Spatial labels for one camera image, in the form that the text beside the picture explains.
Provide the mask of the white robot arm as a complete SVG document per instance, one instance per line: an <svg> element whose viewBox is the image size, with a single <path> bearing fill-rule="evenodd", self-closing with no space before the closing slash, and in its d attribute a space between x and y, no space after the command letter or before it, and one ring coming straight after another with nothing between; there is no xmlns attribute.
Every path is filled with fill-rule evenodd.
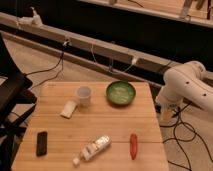
<svg viewBox="0 0 213 171"><path fill-rule="evenodd" d="M208 113L213 114L213 87L203 82L206 69L198 61L190 61L168 69L163 76L155 102L161 106L161 119L172 118L172 110L186 98Z"/></svg>

